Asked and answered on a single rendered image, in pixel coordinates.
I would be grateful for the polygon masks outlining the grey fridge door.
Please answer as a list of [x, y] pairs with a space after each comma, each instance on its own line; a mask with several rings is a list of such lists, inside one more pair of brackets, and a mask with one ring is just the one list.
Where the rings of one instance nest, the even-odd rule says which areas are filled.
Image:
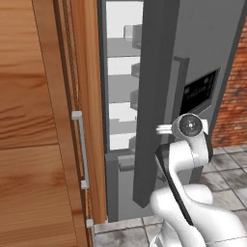
[[218, 70], [210, 100], [196, 108], [214, 128], [247, 16], [247, 0], [144, 0], [133, 201], [145, 207], [156, 181], [155, 129], [172, 122], [179, 63], [185, 85]]

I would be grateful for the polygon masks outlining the grey fridge drawer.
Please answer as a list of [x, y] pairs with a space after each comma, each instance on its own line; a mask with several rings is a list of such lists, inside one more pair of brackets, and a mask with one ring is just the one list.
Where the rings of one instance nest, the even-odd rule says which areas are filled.
[[112, 152], [105, 155], [106, 201], [108, 222], [118, 222], [140, 217], [153, 216], [151, 206], [144, 208], [132, 200], [134, 169], [121, 172], [118, 157], [133, 155]]

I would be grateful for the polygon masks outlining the wooden cupboard door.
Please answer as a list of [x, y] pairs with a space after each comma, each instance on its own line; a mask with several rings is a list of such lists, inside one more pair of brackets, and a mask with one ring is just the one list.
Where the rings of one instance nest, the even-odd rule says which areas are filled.
[[0, 247], [87, 247], [73, 220], [32, 0], [0, 0]]

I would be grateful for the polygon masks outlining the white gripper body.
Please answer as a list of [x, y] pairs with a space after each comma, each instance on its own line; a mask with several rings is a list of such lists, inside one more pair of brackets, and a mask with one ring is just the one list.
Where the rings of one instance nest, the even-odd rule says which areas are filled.
[[172, 134], [173, 126], [171, 124], [161, 124], [156, 128], [157, 134]]

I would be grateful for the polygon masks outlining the wooden cupboard side panel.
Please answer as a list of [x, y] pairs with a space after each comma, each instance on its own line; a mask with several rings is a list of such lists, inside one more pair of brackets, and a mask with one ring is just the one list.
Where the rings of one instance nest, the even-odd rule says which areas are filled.
[[80, 85], [92, 214], [96, 224], [107, 217], [102, 130], [102, 104], [98, 42], [97, 0], [69, 0]]

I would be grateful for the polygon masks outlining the grey fridge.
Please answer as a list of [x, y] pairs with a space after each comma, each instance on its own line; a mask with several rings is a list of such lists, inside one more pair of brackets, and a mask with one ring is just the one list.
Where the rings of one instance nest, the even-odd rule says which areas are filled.
[[135, 153], [141, 51], [132, 45], [143, 0], [97, 0], [104, 151]]

